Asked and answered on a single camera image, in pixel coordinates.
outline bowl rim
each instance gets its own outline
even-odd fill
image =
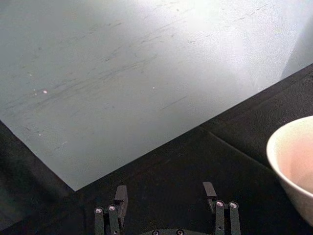
[[[270,157],[274,155],[274,145],[275,145],[275,140],[277,139],[278,135],[280,134],[280,132],[288,127],[290,127],[291,125],[295,125],[298,124],[299,122],[303,122],[303,121],[307,121],[307,120],[312,120],[313,121],[313,116],[308,116],[308,117],[303,117],[300,119],[296,119],[294,121],[291,121],[283,126],[281,126],[280,128],[278,128],[269,138],[268,142],[267,142],[267,146],[266,146],[266,154],[267,154],[267,159],[268,162],[270,164],[270,166],[272,167],[272,169],[274,170],[274,172],[283,180],[285,181],[288,185],[290,185],[291,187],[293,187],[294,189],[296,189],[297,191],[303,193],[304,195],[310,197],[313,199],[313,193],[310,193],[308,191],[306,191],[305,189],[301,188],[300,186],[298,186],[297,184],[295,184],[294,182],[292,182],[290,179],[288,179],[279,169],[277,162],[274,162],[274,158]]]

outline black fabric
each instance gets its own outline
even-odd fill
[[[128,186],[126,234],[168,227],[209,232],[202,181],[211,181],[222,200],[239,203],[244,235],[313,233],[270,169],[198,127],[3,234],[93,234],[93,209],[109,205],[119,184]],[[71,231],[73,223],[84,228]]]
[[[73,192],[2,122],[0,188],[0,230]]]
[[[93,234],[94,208],[109,205],[121,184],[129,196],[126,234],[170,227],[209,232],[202,181],[211,181],[220,199],[239,203],[243,235],[313,234],[264,152],[279,126],[311,114],[312,71],[305,68],[2,234]]]
[[[313,65],[293,74],[202,127],[270,167],[266,144],[284,124],[313,115]]]

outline metal screw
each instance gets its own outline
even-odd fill
[[[177,235],[183,235],[183,234],[184,234],[184,231],[181,230],[181,229],[178,229],[178,230],[176,231],[176,234],[177,234]]]
[[[234,203],[234,202],[230,202],[229,205],[230,205],[232,208],[236,208],[236,207],[237,207],[237,204]]]
[[[95,210],[95,212],[96,212],[97,214],[99,214],[99,213],[102,212],[102,209],[101,209],[101,208],[97,208],[97,209]]]
[[[114,206],[114,205],[110,205],[110,206],[109,206],[109,210],[110,210],[110,211],[115,210],[115,206]]]
[[[217,201],[216,205],[219,206],[219,207],[222,207],[224,205],[224,203],[221,202],[221,201]]]

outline light gray panel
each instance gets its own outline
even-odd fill
[[[77,190],[279,81],[311,8],[4,1],[0,118]]]
[[[286,78],[295,71],[301,70],[313,62],[313,17],[305,24],[301,31],[296,45],[282,73]]]

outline white bowl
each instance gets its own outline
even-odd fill
[[[275,131],[267,144],[267,156],[292,204],[313,226],[313,116]]]

